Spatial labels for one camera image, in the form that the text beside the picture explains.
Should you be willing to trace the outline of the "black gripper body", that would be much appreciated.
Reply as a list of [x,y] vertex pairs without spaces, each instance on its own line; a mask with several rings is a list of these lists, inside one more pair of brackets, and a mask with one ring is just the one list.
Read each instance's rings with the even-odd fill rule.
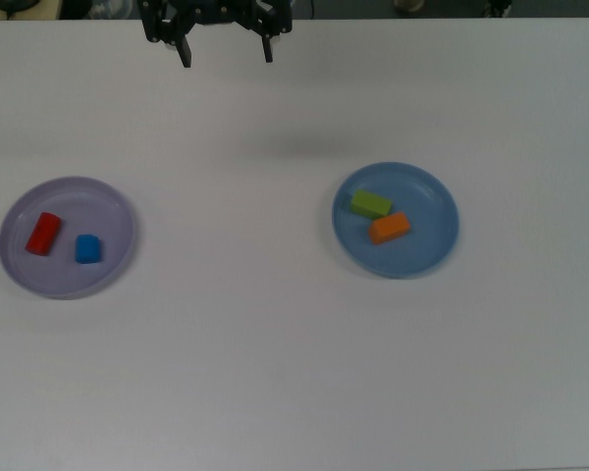
[[176,0],[170,4],[180,22],[201,26],[232,23],[245,26],[257,9],[255,1],[246,0]]

